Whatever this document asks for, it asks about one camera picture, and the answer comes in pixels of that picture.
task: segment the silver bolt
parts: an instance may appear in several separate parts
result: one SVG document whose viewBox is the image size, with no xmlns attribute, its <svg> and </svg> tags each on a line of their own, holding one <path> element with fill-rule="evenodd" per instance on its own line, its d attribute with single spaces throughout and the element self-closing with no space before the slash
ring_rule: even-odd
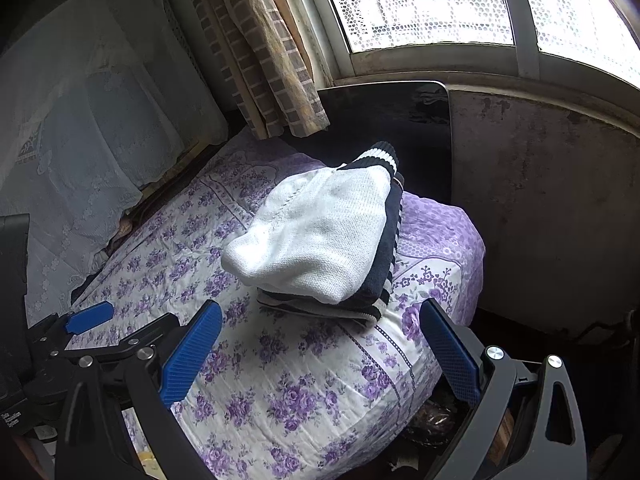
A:
<svg viewBox="0 0 640 480">
<path fill-rule="evenodd" d="M 504 357 L 504 351 L 499 346 L 489 346 L 489 348 L 486 349 L 486 354 L 496 361 Z"/>
<path fill-rule="evenodd" d="M 136 352 L 136 355 L 138 356 L 138 359 L 140 359 L 141 361 L 147 361 L 148 359 L 151 359 L 154 356 L 154 349 L 149 348 L 148 346 L 145 346 L 144 348 L 141 348 L 140 350 L 138 350 L 138 352 Z"/>
<path fill-rule="evenodd" d="M 90 355 L 83 355 L 78 359 L 78 366 L 81 368 L 88 368 L 92 364 L 94 364 L 94 358 Z"/>
<path fill-rule="evenodd" d="M 546 358 L 546 362 L 548 362 L 553 368 L 559 368 L 562 366 L 562 359 L 557 355 L 550 355 Z"/>
</svg>

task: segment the blue rubber pad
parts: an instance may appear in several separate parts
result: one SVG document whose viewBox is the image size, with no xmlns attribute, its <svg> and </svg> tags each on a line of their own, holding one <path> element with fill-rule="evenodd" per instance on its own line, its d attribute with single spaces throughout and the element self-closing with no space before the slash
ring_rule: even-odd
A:
<svg viewBox="0 0 640 480">
<path fill-rule="evenodd" d="M 222 329 L 222 310 L 212 301 L 162 367 L 160 399 L 168 408 L 186 397 Z"/>
<path fill-rule="evenodd" d="M 66 322 L 65 330 L 68 334 L 79 335 L 101 325 L 112 317 L 113 305 L 108 301 L 103 301 L 73 314 Z"/>
<path fill-rule="evenodd" d="M 478 366 L 442 316 L 440 309 L 425 300 L 420 308 L 420 330 L 456 398 L 475 406 L 481 396 Z"/>
</svg>

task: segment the mattress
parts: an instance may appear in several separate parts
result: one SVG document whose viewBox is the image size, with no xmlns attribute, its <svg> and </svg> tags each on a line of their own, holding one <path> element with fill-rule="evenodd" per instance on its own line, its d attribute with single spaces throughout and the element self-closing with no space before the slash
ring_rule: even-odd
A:
<svg viewBox="0 0 640 480">
<path fill-rule="evenodd" d="M 345 154 L 345 160 L 353 154 Z M 217 478 L 333 479 L 373 459 L 429 397 L 440 367 L 418 325 L 424 298 L 468 324 L 484 245 L 459 208 L 405 192 L 388 311 L 371 329 L 260 308 L 220 266 L 271 189 L 322 163 L 243 131 L 111 257 L 74 305 L 115 314 L 70 348 L 116 344 L 167 312 L 186 323 L 211 298 L 222 332 L 171 410 Z M 133 410 L 138 451 L 148 450 Z"/>
</svg>

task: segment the knit garment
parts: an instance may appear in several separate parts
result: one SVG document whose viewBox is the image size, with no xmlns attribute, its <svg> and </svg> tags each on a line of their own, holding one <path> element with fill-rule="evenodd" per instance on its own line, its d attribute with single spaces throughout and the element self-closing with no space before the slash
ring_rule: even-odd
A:
<svg viewBox="0 0 640 480">
<path fill-rule="evenodd" d="M 346 300 L 372 266 L 397 167 L 393 147 L 377 142 L 340 168 L 286 178 L 225 248 L 223 269 L 269 292 Z"/>
<path fill-rule="evenodd" d="M 385 313 L 391 295 L 402 221 L 401 184 L 404 184 L 404 179 L 400 173 L 396 173 L 385 202 L 386 223 L 376 256 L 355 294 L 336 305 L 326 305 L 308 296 L 261 290 L 258 302 L 271 308 L 308 316 L 350 318 L 367 327 L 378 322 Z"/>
</svg>

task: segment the checkered curtain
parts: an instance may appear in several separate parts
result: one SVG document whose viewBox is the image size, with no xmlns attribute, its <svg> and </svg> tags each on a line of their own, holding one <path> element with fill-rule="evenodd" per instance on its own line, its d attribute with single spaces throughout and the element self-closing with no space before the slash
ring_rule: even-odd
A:
<svg viewBox="0 0 640 480">
<path fill-rule="evenodd" d="M 306 137 L 329 121 L 273 0 L 191 0 L 244 118 L 259 139 L 288 126 Z"/>
</svg>

